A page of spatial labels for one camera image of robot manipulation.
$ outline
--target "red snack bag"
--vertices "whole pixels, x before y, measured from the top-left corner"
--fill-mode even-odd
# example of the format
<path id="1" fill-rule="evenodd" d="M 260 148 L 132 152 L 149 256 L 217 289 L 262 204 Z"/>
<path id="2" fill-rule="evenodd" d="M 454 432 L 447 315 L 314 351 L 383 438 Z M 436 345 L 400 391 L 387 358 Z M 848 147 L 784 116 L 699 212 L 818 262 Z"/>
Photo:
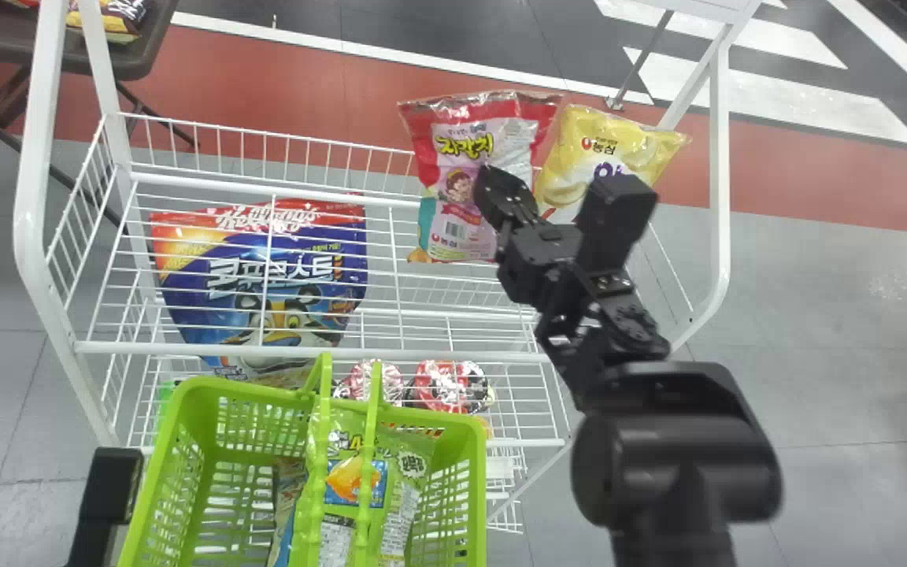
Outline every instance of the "red snack bag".
<path id="1" fill-rule="evenodd" d="M 474 362 L 424 360 L 415 370 L 410 398 L 433 412 L 478 413 L 490 408 L 496 395 Z"/>
<path id="2" fill-rule="evenodd" d="M 357 399 L 360 402 L 366 402 L 370 398 L 371 374 L 373 372 L 373 363 L 379 360 L 371 358 L 357 362 L 349 372 L 349 376 L 343 378 L 341 383 L 335 385 L 335 390 L 331 393 L 335 398 Z M 393 403 L 394 406 L 402 406 L 404 401 L 404 378 L 401 377 L 401 371 L 397 366 L 390 362 L 381 360 L 383 366 L 383 395 L 384 401 Z"/>
<path id="3" fill-rule="evenodd" d="M 492 91 L 398 105 L 421 180 L 418 247 L 408 261 L 490 261 L 496 232 L 472 200 L 482 165 L 531 186 L 534 157 L 561 94 Z"/>

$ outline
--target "chip bag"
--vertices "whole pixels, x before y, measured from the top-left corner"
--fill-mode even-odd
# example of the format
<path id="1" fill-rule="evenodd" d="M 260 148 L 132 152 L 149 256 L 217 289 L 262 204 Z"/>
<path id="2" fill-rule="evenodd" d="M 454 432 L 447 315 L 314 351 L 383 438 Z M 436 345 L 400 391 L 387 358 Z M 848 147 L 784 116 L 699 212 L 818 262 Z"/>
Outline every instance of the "chip bag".
<path id="1" fill-rule="evenodd" d="M 306 484 L 306 466 L 299 457 L 280 457 L 272 466 L 272 505 L 275 510 L 275 532 L 271 538 L 267 567 L 285 567 L 288 562 L 289 544 L 292 542 L 292 521 L 296 502 Z M 280 554 L 285 555 L 280 562 Z"/>
<path id="2" fill-rule="evenodd" d="M 142 22 L 154 7 L 154 0 L 100 0 L 100 15 L 108 42 L 132 43 L 142 34 Z M 83 31 L 83 15 L 78 0 L 68 4 L 65 25 Z"/>
<path id="3" fill-rule="evenodd" d="M 359 513 L 359 491 L 362 468 L 370 460 L 370 505 L 368 505 L 368 546 L 376 554 L 376 563 L 387 567 L 404 567 L 405 545 L 411 524 L 418 512 L 418 503 L 425 489 L 426 476 L 435 451 L 436 438 L 419 432 L 401 431 L 378 424 L 373 454 L 368 454 L 366 416 L 346 409 L 332 409 L 331 433 L 327 445 L 317 442 L 313 433 L 320 428 L 320 413 L 314 413 L 309 423 L 309 441 L 306 444 L 306 467 L 310 481 L 298 500 L 298 510 L 306 510 L 320 500 L 324 517 L 320 521 L 320 549 L 318 564 L 350 564 L 349 552 L 356 535 L 356 517 Z M 314 474 L 324 466 L 327 456 L 327 474 L 323 487 L 314 487 Z M 293 534 L 291 523 L 288 534 Z M 276 557 L 275 567 L 285 567 L 296 554 L 295 546 L 283 537 Z M 298 563 L 306 564 L 298 558 Z"/>
<path id="4" fill-rule="evenodd" d="M 688 136 L 570 104 L 562 111 L 558 141 L 534 184 L 541 216 L 572 223 L 587 185 L 597 177 L 635 175 L 652 187 Z"/>
<path id="5" fill-rule="evenodd" d="M 408 261 L 490 261 L 496 233 L 472 200 L 482 165 L 494 165 L 530 187 L 534 154 L 555 118 L 561 94 L 493 91 L 404 102 L 424 191 L 418 245 Z"/>
<path id="6" fill-rule="evenodd" d="M 366 295 L 359 205 L 281 198 L 158 212 L 149 223 L 163 300 L 187 343 L 338 346 Z M 202 359 L 219 376 L 275 387 L 300 387 L 313 366 L 268 355 Z"/>

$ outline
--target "blue snack bag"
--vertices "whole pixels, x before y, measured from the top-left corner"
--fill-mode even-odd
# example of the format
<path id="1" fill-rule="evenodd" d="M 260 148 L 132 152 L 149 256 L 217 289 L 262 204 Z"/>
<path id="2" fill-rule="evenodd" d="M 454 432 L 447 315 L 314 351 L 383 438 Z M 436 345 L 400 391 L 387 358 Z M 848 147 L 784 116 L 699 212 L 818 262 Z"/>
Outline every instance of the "blue snack bag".
<path id="1" fill-rule="evenodd" d="M 163 300 L 184 342 L 338 346 L 366 295 L 362 206 L 284 198 L 274 207 L 162 212 L 149 220 Z M 277 387 L 300 387 L 313 365 L 312 358 L 269 355 L 202 359 L 219 376 Z"/>

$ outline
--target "green plastic basket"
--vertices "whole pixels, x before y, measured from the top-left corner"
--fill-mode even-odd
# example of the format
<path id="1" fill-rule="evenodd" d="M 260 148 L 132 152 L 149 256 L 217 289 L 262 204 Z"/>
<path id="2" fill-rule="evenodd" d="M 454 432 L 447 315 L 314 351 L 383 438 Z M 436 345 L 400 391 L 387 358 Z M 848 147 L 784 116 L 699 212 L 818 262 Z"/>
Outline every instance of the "green plastic basket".
<path id="1" fill-rule="evenodd" d="M 306 385 L 276 390 L 199 376 L 177 385 L 163 409 L 161 430 L 135 505 L 119 567 L 264 566 L 274 532 L 272 464 L 302 457 L 313 413 L 343 408 L 367 416 L 373 451 L 378 427 L 438 435 L 418 514 L 405 549 L 408 566 L 485 565 L 485 432 L 470 416 L 395 408 L 381 402 L 374 364 L 370 402 L 331 398 L 331 356 L 317 359 Z M 320 383 L 320 392 L 314 384 Z M 320 420 L 318 442 L 327 442 Z M 325 470 L 309 482 L 324 483 Z M 364 467 L 350 544 L 352 567 L 377 565 L 368 549 L 371 467 Z M 314 492 L 323 494 L 323 488 Z M 317 566 L 323 507 L 296 517 L 289 565 Z"/>

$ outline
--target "white wire shelf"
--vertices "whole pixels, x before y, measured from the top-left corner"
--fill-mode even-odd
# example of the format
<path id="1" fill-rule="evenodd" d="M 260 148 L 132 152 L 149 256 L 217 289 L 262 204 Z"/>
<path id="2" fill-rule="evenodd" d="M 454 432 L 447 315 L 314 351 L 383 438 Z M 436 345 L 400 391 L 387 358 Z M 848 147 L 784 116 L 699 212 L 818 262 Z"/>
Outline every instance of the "white wire shelf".
<path id="1" fill-rule="evenodd" d="M 66 372 L 85 376 L 98 414 L 88 410 L 87 415 L 98 435 L 104 432 L 116 442 L 149 452 L 166 384 L 213 373 L 199 356 L 313 358 L 325 351 L 266 345 L 260 338 L 246 344 L 184 341 L 166 305 L 155 263 L 161 255 L 170 259 L 172 254 L 157 248 L 167 237 L 154 229 L 179 229 L 188 236 L 177 240 L 191 242 L 190 224 L 154 215 L 192 213 L 205 218 L 215 214 L 212 209 L 281 198 L 361 205 L 353 220 L 364 226 L 354 229 L 352 238 L 365 241 L 365 252 L 345 254 L 365 261 L 365 268 L 359 268 L 365 271 L 365 282 L 339 286 L 360 291 L 364 298 L 355 311 L 346 313 L 345 328 L 335 329 L 338 346 L 328 349 L 335 373 L 345 376 L 353 363 L 366 358 L 392 362 L 406 378 L 414 376 L 424 359 L 478 363 L 494 390 L 493 406 L 481 413 L 492 431 L 486 486 L 490 527 L 521 532 L 518 498 L 532 482 L 528 450 L 565 448 L 568 396 L 533 339 L 535 313 L 506 298 L 493 263 L 407 262 L 417 244 L 420 191 L 410 152 L 145 116 L 123 118 L 139 121 L 138 137 L 132 141 L 145 147 L 132 148 L 130 169 L 123 171 L 115 164 L 101 122 L 76 177 L 80 191 L 69 196 L 56 224 L 46 223 L 43 256 L 50 274 L 48 291 L 60 302 L 54 313 L 65 315 L 62 327 L 76 362 Z M 190 132 L 205 152 L 177 147 L 167 128 L 174 124 Z M 121 219 L 118 228 L 105 221 L 105 205 Z M 288 244 L 268 240 L 261 261 L 249 261 L 258 273 L 269 272 L 275 252 L 291 250 Z M 201 251 L 190 250 L 173 259 L 187 265 L 201 257 Z M 652 226 L 627 269 L 665 332 L 690 312 L 684 286 Z M 250 277 L 260 283 L 259 276 Z M 267 306 L 266 283 L 258 287 L 262 301 L 255 305 L 260 308 L 240 311 L 256 313 L 259 320 L 300 313 Z M 186 287 L 179 291 L 192 293 Z M 669 295 L 673 302 L 667 301 Z M 220 311 L 212 306 L 176 309 Z M 534 463 L 535 474 L 541 470 L 541 463 Z"/>

